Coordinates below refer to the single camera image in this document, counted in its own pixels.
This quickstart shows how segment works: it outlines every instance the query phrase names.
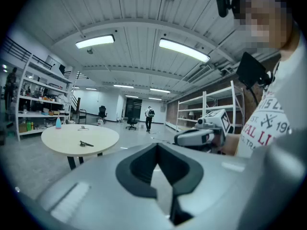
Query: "backpack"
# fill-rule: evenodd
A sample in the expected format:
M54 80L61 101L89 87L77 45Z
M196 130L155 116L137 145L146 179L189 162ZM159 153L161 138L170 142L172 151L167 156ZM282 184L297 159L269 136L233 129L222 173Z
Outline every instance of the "backpack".
M150 110L149 110L148 116L149 116L149 117L153 117L153 116L154 116L154 110L153 110L153 109L150 109Z

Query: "metal shelving unit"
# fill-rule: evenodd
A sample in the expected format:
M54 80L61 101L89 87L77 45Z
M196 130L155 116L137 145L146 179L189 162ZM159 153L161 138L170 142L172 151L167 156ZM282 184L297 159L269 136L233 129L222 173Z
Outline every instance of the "metal shelving unit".
M242 96L242 102L240 103L237 96ZM232 104L229 105L218 105L218 101L225 98L232 97ZM208 102L214 102L213 106L208 106ZM180 105L193 105L193 104L202 104L202 108L192 108L192 109L179 109ZM177 112L177 122L176 122L176 129L179 127L178 120L190 121L190 122L197 122L197 120L187 119L179 117L179 113L182 112L202 112L201 116L205 116L207 112L225 109L227 112L233 112L232 118L232 126L233 126L233 133L235 132L235 127L243 127L244 126L244 119L245 119L245 107L244 107L244 92L243 88L239 88L234 85L233 81L230 81L230 86L221 90L217 90L212 93L208 93L204 91L202 96L198 96L196 98L186 100L183 102L178 102L178 112ZM240 112L242 114L242 123L236 123L236 113Z
M63 93L65 95L69 94L68 91L66 91L64 89L62 89L62 90L61 89L57 89L57 88L49 86L49 85L47 85L45 83L36 81L34 79L27 78L25 76L26 72L31 72L31 69L35 69L35 70L41 72L44 75L47 75L47 76L49 76L49 77L51 77L53 79L56 79L56 80L62 82L63 86L66 85L65 89L67 89L67 90L69 89L69 86L67 86L67 85L72 83L71 81L66 79L64 76L61 76L61 75L51 71L50 69L44 67L39 62L36 62L36 59L35 59L34 55L31 54L31 56L27 60L26 65L24 67L24 71L23 71L23 74L21 76L19 87L18 87L18 92L17 92L18 95L17 95L17 100L16 100L15 118L16 118L16 129L17 129L16 134L17 134L18 141L20 141L20 136L29 135L29 134L35 134L35 133L41 133L41 132L44 131L44 129L37 129L37 130L30 130L30 131L27 131L27 132L19 133L19 122L18 122L18 118L19 117L24 117L24 118L25 117L32 117L32 118L33 117L34 118L57 117L57 115L43 115L43 114L40 114L38 112L27 112L26 114L21 114L18 111L18 109L19 109L19 100L20 99L27 99L27 100L30 100L30 101L37 101L37 102L42 102L42 103L61 104L60 102L40 100L40 99L33 98L33 97L30 97L30 96L20 95L20 91L21 91L21 88L22 88L22 85L23 85L24 81L30 82L31 84L42 86L44 88L47 88L47 89L50 89L50 90L53 90L53 91L57 91L59 93Z

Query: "brick wall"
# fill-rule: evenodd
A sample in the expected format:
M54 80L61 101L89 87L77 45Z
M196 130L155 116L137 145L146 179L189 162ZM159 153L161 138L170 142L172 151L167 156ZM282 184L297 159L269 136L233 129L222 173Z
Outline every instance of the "brick wall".
M273 71L277 61L279 60L280 56L276 56L273 57L271 59L268 59L264 62L262 62L262 65L266 68L267 71ZM198 90L194 93L191 93L185 97L180 98L179 100L170 102L167 104L167 113L166 113L166 121L170 122L174 125L176 125L176 120L177 120L177 110L178 110L178 101L182 102L182 101L186 101L198 96L202 96L202 92L206 91L207 93L211 93L226 87L230 86L230 81L233 80L234 81L234 85L236 85L239 88L243 88L244 90L244 104L245 104L245 122L247 122L247 120L249 119L249 117L252 115L252 113L254 112L255 108L256 108L256 104L254 101L253 96L251 95L250 91L246 90L246 87L244 84L242 84L239 80L238 80L238 76L235 74L229 78L226 78L218 83L215 83L213 85L210 85L206 88L203 88L201 90ZM256 95L256 98L258 101L261 100L262 97L262 88L258 87L257 84L254 85L253 87L253 91ZM238 96L238 101L240 103L242 103L241 100L241 96ZM207 103L208 106L212 106L213 102L208 102ZM232 104L232 98L225 98L225 99L221 99L218 101L219 105L229 105ZM194 104L194 105L189 105L187 106L189 109L191 108L201 108L202 104ZM187 117L187 113L179 113L180 115L185 115L184 117ZM196 114L196 118L199 118L201 113L195 113ZM228 117L230 120L232 120L232 112L227 112ZM236 113L236 123L239 124L242 122L242 115L240 112ZM195 123L193 122L189 122L189 121L183 121L183 120L178 120L178 125L181 126L188 126L188 127L193 127L195 125ZM241 132L241 128L236 128L235 133L240 133Z

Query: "table leg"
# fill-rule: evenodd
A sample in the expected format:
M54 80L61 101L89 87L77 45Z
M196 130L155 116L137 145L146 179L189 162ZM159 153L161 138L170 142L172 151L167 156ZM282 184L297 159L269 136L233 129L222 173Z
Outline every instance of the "table leg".
M79 162L80 162L80 164L83 164L83 157L79 157Z
M73 157L67 157L71 170L76 168L75 159Z

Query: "black cable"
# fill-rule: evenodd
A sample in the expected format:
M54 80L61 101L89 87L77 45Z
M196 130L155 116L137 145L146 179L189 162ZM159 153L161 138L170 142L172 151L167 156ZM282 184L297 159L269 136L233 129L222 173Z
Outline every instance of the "black cable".
M251 88L247 88L249 91L250 91L250 93L251 93L251 95L254 97L254 101L255 101L255 103L256 103L256 107L258 106L258 101L257 101L257 98L256 98L256 96L255 96L255 93L253 92L253 90L251 89Z

